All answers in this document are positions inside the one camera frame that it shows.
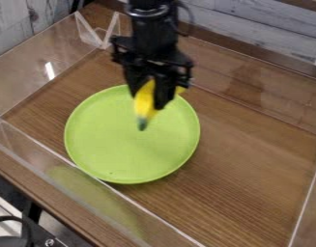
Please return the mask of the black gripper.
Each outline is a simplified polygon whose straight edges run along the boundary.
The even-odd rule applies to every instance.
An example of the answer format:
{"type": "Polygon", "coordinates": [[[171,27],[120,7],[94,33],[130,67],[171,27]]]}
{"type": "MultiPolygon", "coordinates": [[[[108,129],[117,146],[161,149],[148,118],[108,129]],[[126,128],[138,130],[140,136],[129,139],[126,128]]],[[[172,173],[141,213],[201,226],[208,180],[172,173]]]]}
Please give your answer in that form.
{"type": "Polygon", "coordinates": [[[130,36],[113,36],[113,60],[124,67],[132,97],[155,77],[155,106],[161,110],[173,100],[179,86],[189,87],[193,60],[179,49],[176,9],[128,9],[130,36]]]}

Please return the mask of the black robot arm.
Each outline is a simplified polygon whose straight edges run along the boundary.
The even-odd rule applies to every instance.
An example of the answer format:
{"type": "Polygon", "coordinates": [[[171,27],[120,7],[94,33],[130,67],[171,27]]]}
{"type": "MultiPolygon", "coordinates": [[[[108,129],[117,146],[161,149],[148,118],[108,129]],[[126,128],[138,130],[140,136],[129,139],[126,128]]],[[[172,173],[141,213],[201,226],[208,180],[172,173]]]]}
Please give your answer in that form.
{"type": "Polygon", "coordinates": [[[161,110],[175,97],[176,88],[188,89],[193,79],[193,59],[179,48],[179,9],[189,8],[179,0],[128,0],[132,35],[110,38],[113,61],[124,67],[132,96],[140,95],[149,78],[156,80],[155,108],[161,110]]]}

